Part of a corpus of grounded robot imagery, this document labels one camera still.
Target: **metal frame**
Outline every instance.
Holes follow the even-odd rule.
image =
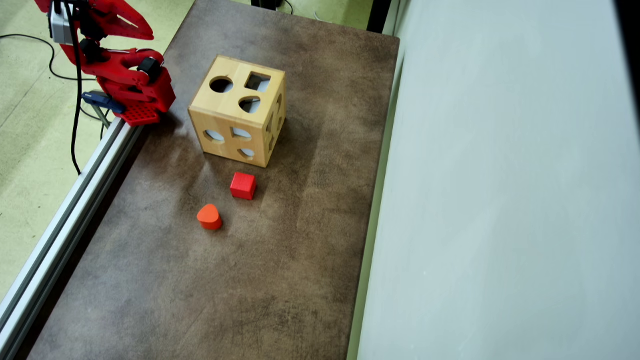
[[[116,119],[0,303],[0,359],[13,359],[143,126]]]

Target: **circular hole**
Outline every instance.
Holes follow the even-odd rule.
[[[204,135],[207,139],[209,139],[209,141],[213,142],[213,143],[224,143],[225,142],[225,137],[220,135],[219,132],[217,131],[213,131],[213,130],[206,130],[204,132]]]
[[[233,89],[234,84],[229,78],[215,78],[209,83],[211,90],[219,93],[225,93]]]
[[[238,149],[238,153],[247,160],[253,160],[253,155],[255,155],[251,149]]]
[[[240,99],[240,108],[244,110],[244,112],[252,114],[258,110],[260,106],[260,98],[257,96],[249,96]]]
[[[237,127],[232,127],[231,132],[234,135],[234,138],[238,138],[239,140],[249,141],[251,140],[251,134],[247,130],[242,130]]]

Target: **red cube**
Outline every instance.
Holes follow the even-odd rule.
[[[231,182],[231,195],[240,199],[253,200],[255,176],[236,172]]]

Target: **blue clamp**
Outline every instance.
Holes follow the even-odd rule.
[[[124,105],[113,100],[104,92],[100,92],[100,91],[85,92],[82,94],[82,98],[89,105],[94,105],[94,106],[99,106],[101,108],[109,109],[114,113],[121,114],[126,109]]]

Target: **wire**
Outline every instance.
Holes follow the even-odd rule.
[[[104,113],[104,117],[107,117],[107,115],[109,115],[109,111],[111,111],[111,109],[107,109],[107,112]],[[102,134],[104,133],[104,123],[102,123],[102,128],[100,129],[100,140],[102,140]]]
[[[90,117],[91,119],[95,119],[95,120],[101,121],[99,117],[97,117],[97,116],[93,116],[93,115],[89,114],[88,112],[86,112],[86,111],[85,111],[84,109],[82,109],[82,108],[80,108],[80,111],[81,111],[81,112],[83,112],[86,116]]]
[[[51,48],[51,60],[49,60],[49,71],[51,71],[51,74],[53,74],[53,76],[55,76],[55,77],[57,77],[57,78],[64,79],[64,80],[73,80],[73,81],[76,81],[76,80],[77,80],[77,79],[74,79],[74,78],[68,78],[68,77],[66,77],[66,76],[58,75],[58,74],[56,74],[56,72],[55,72],[55,71],[53,71],[53,59],[55,59],[55,57],[56,57],[56,51],[55,51],[55,49],[53,48],[53,46],[52,46],[48,41],[43,40],[43,39],[41,39],[41,38],[32,37],[32,36],[30,36],[30,35],[23,35],[23,34],[8,34],[8,35],[1,35],[1,36],[0,36],[0,39],[2,39],[2,38],[8,38],[8,37],[23,37],[23,38],[30,38],[30,39],[37,40],[37,41],[40,41],[40,42],[43,42],[43,43],[47,44],[47,46],[49,46],[49,47]],[[82,81],[95,81],[95,79],[82,79]]]
[[[315,10],[314,10],[314,17],[315,17],[315,18],[316,18],[316,20],[318,20],[318,21],[322,21],[322,22],[327,22],[327,23],[329,23],[329,24],[333,24],[333,23],[332,23],[332,22],[330,22],[330,21],[320,19],[320,18],[318,17],[318,14],[316,14],[316,11],[315,11]]]
[[[289,6],[291,7],[291,14],[293,15],[293,6],[291,6],[291,3],[288,0],[284,0],[285,3],[289,4]]]
[[[78,131],[78,118],[80,117],[80,103],[82,101],[82,68],[80,65],[80,50],[78,49],[78,39],[76,27],[73,23],[73,17],[71,16],[71,11],[69,10],[69,2],[68,0],[63,0],[65,3],[65,11],[67,12],[67,18],[69,19],[69,25],[71,25],[72,34],[71,40],[74,45],[74,56],[76,57],[76,79],[78,82],[78,93],[76,97],[76,115],[74,117],[74,128],[71,132],[71,160],[74,162],[74,167],[78,175],[80,175],[80,167],[78,167],[78,162],[76,161],[76,134]]]

